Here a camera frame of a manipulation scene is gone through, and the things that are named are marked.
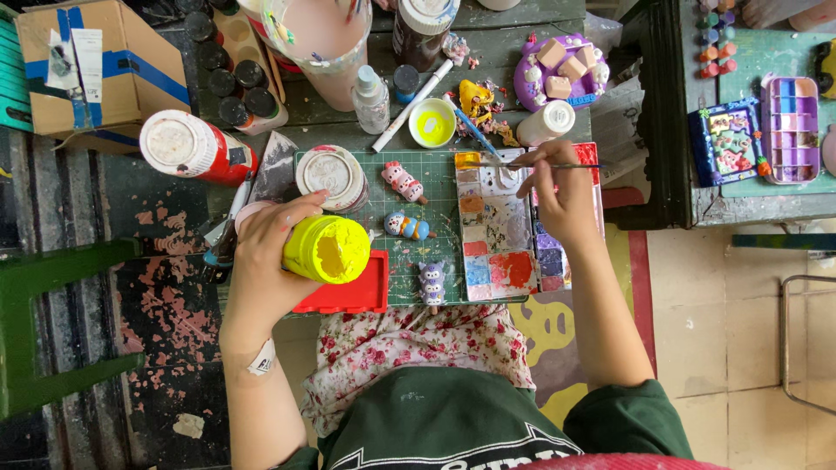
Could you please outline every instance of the paintbrush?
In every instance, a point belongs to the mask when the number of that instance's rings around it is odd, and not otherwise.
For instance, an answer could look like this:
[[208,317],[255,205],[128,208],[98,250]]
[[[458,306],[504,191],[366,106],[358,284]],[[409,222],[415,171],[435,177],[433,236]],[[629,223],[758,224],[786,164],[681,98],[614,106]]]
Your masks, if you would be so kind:
[[[604,168],[604,165],[585,165],[582,163],[552,163],[552,168],[556,168],[559,170],[565,170],[569,168]],[[534,168],[533,163],[495,163],[490,161],[469,161],[467,163],[462,163],[461,168]]]

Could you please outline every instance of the person's right hand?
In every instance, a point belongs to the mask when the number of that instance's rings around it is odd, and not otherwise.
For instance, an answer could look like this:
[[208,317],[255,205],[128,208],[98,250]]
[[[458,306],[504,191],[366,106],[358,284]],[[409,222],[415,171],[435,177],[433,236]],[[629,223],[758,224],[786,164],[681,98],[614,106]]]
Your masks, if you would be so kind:
[[[578,154],[569,140],[550,140],[535,151],[520,155],[515,163],[534,164],[534,174],[522,183],[517,197],[526,197],[531,188],[537,190],[540,221],[546,232],[566,248],[580,248],[584,243],[600,240],[595,223],[592,176],[588,169],[553,169],[553,163],[579,163]],[[554,193],[554,185],[559,191]]]

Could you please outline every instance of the clay figurine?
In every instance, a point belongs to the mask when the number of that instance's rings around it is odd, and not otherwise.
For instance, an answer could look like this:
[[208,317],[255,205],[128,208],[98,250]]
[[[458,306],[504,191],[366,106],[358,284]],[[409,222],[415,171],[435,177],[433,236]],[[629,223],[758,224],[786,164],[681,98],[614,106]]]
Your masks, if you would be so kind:
[[430,224],[418,219],[411,219],[403,212],[392,212],[383,222],[383,229],[389,235],[401,235],[413,240],[435,238],[436,233],[430,232]]
[[385,170],[381,171],[380,175],[392,185],[392,189],[398,191],[409,202],[427,204],[426,197],[423,196],[424,185],[407,173],[398,161],[385,163],[384,167]]
[[421,270],[421,301],[432,307],[432,314],[438,313],[438,306],[444,304],[444,262],[424,264],[418,262]]

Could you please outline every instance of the yellow paint jar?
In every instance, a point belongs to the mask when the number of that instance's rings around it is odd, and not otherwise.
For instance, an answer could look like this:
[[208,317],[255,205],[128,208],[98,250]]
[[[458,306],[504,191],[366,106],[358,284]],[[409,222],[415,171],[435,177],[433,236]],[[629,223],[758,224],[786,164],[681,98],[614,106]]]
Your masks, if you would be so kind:
[[311,216],[293,228],[284,245],[282,265],[326,284],[357,279],[369,262],[369,234],[357,222],[339,216]]

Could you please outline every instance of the spray bottle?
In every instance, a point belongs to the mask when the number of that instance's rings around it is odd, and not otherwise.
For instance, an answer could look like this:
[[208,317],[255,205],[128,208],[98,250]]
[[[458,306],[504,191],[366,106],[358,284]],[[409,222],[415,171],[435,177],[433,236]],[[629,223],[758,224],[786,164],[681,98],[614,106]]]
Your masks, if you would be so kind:
[[389,89],[369,65],[357,71],[351,100],[363,130],[378,135],[389,127]]

